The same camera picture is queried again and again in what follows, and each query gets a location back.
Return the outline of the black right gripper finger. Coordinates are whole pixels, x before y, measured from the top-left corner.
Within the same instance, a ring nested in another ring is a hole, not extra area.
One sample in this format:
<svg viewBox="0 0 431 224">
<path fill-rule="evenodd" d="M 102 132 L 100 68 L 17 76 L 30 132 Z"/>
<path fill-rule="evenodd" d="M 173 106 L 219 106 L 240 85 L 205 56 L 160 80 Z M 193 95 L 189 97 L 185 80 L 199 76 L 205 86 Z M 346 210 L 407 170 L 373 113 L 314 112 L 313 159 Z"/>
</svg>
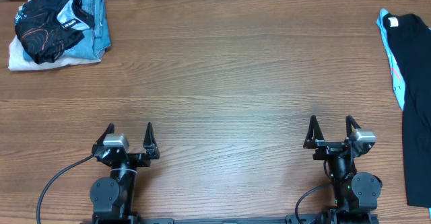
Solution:
<svg viewBox="0 0 431 224">
<path fill-rule="evenodd" d="M 356 130 L 361 129 L 360 125 L 354 120 L 352 115 L 345 117 L 346 138 L 353 139 L 356 136 Z"/>
<path fill-rule="evenodd" d="M 325 144 L 324 136 L 315 115 L 310 117 L 308 131 L 304 140 L 304 149 L 317 149 Z"/>
</svg>

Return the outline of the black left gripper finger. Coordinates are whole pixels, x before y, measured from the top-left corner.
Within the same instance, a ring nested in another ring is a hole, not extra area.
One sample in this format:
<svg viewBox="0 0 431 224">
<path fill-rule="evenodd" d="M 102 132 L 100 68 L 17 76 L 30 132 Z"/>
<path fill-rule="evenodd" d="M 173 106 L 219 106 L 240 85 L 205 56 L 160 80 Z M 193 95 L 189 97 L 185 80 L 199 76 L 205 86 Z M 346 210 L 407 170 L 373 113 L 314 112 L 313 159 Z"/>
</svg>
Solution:
<svg viewBox="0 0 431 224">
<path fill-rule="evenodd" d="M 143 148 L 147 153 L 157 153 L 158 146 L 154 136 L 154 130 L 151 122 L 148 122 L 143 140 Z"/>
<path fill-rule="evenodd" d="M 108 134 L 114 133 L 115 127 L 113 123 L 110 123 L 106 130 L 102 133 L 102 135 L 98 138 L 98 140 L 95 142 L 95 145 L 103 145 L 103 141 L 106 138 Z"/>
</svg>

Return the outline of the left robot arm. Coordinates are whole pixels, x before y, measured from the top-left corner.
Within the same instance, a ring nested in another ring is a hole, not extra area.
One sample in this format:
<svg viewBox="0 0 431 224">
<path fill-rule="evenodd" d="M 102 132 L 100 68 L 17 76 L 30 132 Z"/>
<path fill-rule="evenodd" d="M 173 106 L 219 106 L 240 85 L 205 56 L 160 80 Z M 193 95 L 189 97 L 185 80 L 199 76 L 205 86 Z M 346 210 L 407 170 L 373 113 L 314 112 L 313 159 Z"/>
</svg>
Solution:
<svg viewBox="0 0 431 224">
<path fill-rule="evenodd" d="M 97 161 L 110 168 L 110 175 L 96 180 L 90 188 L 93 203 L 92 223 L 142 223 L 132 211 L 137 168 L 149 167 L 151 160 L 160 158 L 153 126 L 147 124 L 143 153 L 130 153 L 124 134 L 114 132 L 114 124 L 92 146 Z"/>
</svg>

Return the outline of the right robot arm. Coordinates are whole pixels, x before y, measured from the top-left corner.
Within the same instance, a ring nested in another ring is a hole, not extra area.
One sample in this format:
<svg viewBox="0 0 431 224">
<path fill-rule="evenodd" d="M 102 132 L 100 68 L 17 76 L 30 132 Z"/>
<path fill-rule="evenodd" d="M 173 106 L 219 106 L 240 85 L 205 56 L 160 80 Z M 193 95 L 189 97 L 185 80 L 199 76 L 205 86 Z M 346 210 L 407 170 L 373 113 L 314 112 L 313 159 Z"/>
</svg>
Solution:
<svg viewBox="0 0 431 224">
<path fill-rule="evenodd" d="M 359 172 L 354 163 L 355 158 L 372 149 L 376 136 L 371 130 L 361 128 L 350 115 L 345 117 L 345 123 L 346 138 L 330 142 L 324 139 L 316 116 L 310 117 L 303 147 L 313 149 L 312 158 L 323 162 L 329 183 L 317 186 L 299 198 L 294 209 L 299 223 L 302 222 L 298 213 L 300 203 L 309 194 L 327 187 L 333 188 L 335 205 L 316 214 L 310 223 L 378 223 L 378 217 L 372 211 L 377 209 L 383 183 L 373 174 Z"/>
</svg>

